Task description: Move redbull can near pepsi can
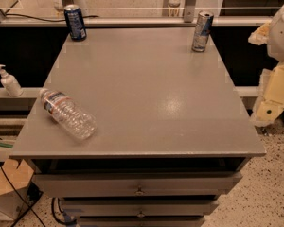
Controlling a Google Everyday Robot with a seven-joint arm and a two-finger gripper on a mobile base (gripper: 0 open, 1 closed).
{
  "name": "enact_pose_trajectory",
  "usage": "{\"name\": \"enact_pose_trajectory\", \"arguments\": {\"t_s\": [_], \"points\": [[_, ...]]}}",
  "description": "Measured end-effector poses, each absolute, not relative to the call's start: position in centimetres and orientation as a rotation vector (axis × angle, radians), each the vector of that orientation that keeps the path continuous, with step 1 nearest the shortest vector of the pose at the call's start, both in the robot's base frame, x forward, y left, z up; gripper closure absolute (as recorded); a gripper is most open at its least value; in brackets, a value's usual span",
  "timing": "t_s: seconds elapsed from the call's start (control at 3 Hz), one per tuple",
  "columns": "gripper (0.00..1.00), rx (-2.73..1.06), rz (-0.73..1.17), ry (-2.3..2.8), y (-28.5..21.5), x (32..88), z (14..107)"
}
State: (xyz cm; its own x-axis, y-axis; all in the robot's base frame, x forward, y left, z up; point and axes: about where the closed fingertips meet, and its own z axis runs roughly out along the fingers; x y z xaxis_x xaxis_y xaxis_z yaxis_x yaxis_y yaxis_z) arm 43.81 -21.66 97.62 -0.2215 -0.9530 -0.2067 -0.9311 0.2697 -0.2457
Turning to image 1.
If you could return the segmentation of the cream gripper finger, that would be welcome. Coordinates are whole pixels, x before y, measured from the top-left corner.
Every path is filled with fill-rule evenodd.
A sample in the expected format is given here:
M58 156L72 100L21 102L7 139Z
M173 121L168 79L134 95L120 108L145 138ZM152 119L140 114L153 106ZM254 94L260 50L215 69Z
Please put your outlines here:
M263 45L268 43L270 34L270 23L265 23L257 28L248 38L250 44Z
M257 127L266 127L284 111L284 62L273 70L264 69L260 75L258 97L250 117Z

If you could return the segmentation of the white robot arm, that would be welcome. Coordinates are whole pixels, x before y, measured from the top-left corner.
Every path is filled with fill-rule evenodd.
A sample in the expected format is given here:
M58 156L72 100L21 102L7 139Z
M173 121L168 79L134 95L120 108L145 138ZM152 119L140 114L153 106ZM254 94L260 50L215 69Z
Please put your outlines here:
M273 70L264 69L260 75L258 97L251 121L257 127L266 127L284 111L284 5L270 23L251 33L251 44L267 44L268 55L278 61Z

